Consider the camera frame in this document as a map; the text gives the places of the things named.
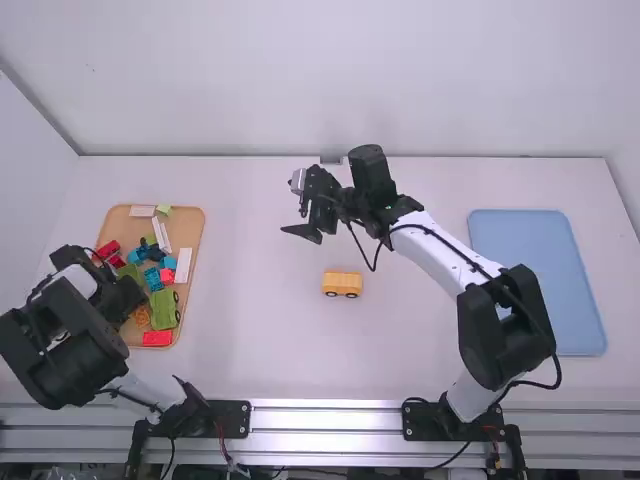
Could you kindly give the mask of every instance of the white tabletop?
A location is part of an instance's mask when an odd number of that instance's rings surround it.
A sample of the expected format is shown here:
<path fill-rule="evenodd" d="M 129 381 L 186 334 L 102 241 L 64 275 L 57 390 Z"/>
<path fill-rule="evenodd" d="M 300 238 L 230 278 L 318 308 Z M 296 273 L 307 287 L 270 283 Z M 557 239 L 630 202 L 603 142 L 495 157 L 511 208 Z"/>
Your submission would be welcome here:
<path fill-rule="evenodd" d="M 206 224 L 177 345 L 132 350 L 130 366 L 152 383 L 169 373 L 210 396 L 398 399 L 446 390 L 463 368 L 455 305 L 433 280 L 383 250 L 367 271 L 346 228 L 322 246 L 284 234 L 301 223 L 287 179 L 315 157 L 88 157 L 77 168 L 46 254 L 93 245 L 118 203 L 196 205 Z M 401 193 L 420 201 L 468 242 L 477 208 L 551 208 L 570 220 L 608 337 L 600 358 L 562 358 L 560 392 L 516 389 L 545 402 L 639 401 L 633 362 L 640 336 L 635 296 L 640 244 L 602 159 L 391 158 Z M 327 167 L 350 185 L 347 165 Z M 375 242 L 360 238 L 372 255 Z M 361 298 L 320 292 L 327 268 L 364 274 Z M 46 255 L 40 274 L 49 269 Z M 553 381 L 544 364 L 533 377 Z M 0 381 L 11 372 L 0 368 Z"/>

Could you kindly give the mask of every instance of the green block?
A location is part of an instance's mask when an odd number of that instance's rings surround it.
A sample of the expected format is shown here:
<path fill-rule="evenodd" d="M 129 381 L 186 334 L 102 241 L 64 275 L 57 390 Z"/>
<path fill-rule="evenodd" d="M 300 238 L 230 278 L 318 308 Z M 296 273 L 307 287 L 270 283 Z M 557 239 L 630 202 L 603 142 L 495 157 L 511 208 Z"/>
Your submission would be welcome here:
<path fill-rule="evenodd" d="M 171 212 L 171 205 L 166 205 L 164 203 L 156 205 L 156 211 L 162 213 L 163 215 L 169 216 L 169 213 Z"/>
<path fill-rule="evenodd" d="M 178 294 L 170 288 L 165 288 L 151 294 L 151 328 L 167 330 L 175 328 L 180 322 L 178 311 Z"/>
<path fill-rule="evenodd" d="M 153 245 L 154 243 L 158 243 L 158 239 L 156 238 L 156 234 L 151 232 L 144 236 L 144 239 L 147 241 L 147 245 Z"/>
<path fill-rule="evenodd" d="M 142 278 L 138 267 L 136 267 L 133 263 L 129 263 L 124 267 L 119 268 L 118 270 L 116 270 L 116 273 L 118 274 L 119 279 L 124 277 L 125 275 L 129 275 L 136 281 L 138 285 L 144 287 L 144 278 Z"/>

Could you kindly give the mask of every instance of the metal frame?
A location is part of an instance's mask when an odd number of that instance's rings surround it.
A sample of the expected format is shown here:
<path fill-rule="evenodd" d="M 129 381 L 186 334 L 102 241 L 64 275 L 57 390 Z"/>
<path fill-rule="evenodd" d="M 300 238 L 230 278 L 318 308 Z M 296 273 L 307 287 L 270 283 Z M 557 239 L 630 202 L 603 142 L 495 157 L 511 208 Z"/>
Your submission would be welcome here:
<path fill-rule="evenodd" d="M 429 467 L 460 448 L 406 442 L 401 401 L 251 400 L 251 433 L 229 440 L 234 458 L 255 465 Z M 505 422 L 520 426 L 531 468 L 640 469 L 640 409 L 605 402 L 513 402 Z M 138 417 L 107 403 L 49 411 L 32 401 L 0 402 L 0 462 L 124 463 Z M 452 465 L 483 467 L 473 443 Z M 149 441 L 145 461 L 166 463 L 170 443 Z M 508 454 L 504 455 L 510 464 Z M 215 439 L 179 439 L 176 464 L 223 464 Z"/>

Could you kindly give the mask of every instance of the green lego brick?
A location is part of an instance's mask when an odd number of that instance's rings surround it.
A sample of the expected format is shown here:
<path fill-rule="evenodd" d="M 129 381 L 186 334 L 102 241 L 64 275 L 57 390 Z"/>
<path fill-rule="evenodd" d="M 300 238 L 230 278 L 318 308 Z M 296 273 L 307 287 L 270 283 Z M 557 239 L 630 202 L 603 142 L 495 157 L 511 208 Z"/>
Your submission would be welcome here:
<path fill-rule="evenodd" d="M 162 213 L 163 215 L 169 216 L 169 213 L 171 213 L 171 205 L 166 205 L 164 203 L 156 205 L 156 211 Z"/>
<path fill-rule="evenodd" d="M 154 243 L 158 243 L 158 239 L 156 238 L 156 234 L 151 232 L 144 236 L 144 239 L 147 241 L 147 245 L 153 245 Z"/>
<path fill-rule="evenodd" d="M 138 267 L 136 267 L 133 263 L 129 263 L 124 267 L 119 268 L 118 270 L 116 270 L 116 273 L 118 274 L 119 279 L 124 277 L 125 275 L 129 275 L 141 287 L 144 287 L 145 285 L 144 278 L 142 278 L 142 275 L 140 274 Z"/>

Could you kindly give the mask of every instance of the blue lego brick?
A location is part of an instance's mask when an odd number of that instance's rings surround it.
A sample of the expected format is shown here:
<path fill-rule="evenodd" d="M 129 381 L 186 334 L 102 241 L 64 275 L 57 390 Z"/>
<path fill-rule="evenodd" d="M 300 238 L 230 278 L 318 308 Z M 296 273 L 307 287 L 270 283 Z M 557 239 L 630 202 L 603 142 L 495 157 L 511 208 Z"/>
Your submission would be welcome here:
<path fill-rule="evenodd" d="M 136 253 L 141 261 L 146 260 L 149 257 L 149 247 L 147 245 L 140 245 L 136 248 Z"/>
<path fill-rule="evenodd" d="M 144 279 L 149 285 L 149 290 L 157 292 L 164 288 L 164 284 L 160 280 L 160 271 L 156 267 L 151 267 L 144 271 Z"/>
<path fill-rule="evenodd" d="M 178 268 L 178 261 L 175 258 L 167 255 L 160 261 L 160 269 L 163 269 L 163 268 L 176 270 Z"/>
<path fill-rule="evenodd" d="M 127 255 L 127 262 L 134 263 L 138 266 L 142 265 L 142 259 L 138 255 L 137 250 L 133 250 L 131 253 L 129 253 L 129 255 Z"/>

